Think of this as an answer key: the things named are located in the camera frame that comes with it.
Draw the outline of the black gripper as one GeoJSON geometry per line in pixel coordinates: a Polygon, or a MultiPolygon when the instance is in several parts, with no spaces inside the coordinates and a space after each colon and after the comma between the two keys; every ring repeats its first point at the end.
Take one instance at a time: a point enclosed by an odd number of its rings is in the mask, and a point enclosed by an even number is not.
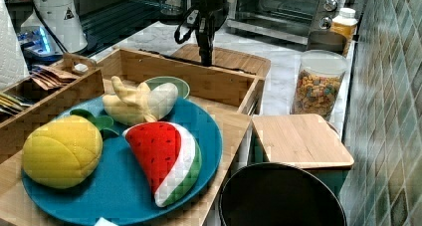
{"type": "Polygon", "coordinates": [[[227,0],[191,0],[191,7],[198,10],[199,25],[195,35],[199,46],[201,65],[210,67],[213,61],[213,40],[215,32],[225,22],[229,3],[227,0]]]}

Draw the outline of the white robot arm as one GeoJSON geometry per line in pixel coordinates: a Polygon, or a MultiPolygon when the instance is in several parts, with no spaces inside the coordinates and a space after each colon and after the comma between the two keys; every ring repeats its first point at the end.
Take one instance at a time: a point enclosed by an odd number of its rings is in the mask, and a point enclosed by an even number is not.
{"type": "MultiPolygon", "coordinates": [[[[33,13],[24,22],[26,27],[42,28],[41,43],[48,55],[77,53],[88,47],[87,37],[76,12],[74,0],[32,0],[33,13]]],[[[203,66],[212,65],[215,32],[225,22],[227,0],[159,0],[160,17],[188,32],[174,32],[174,40],[182,44],[194,35],[203,66]]]]}

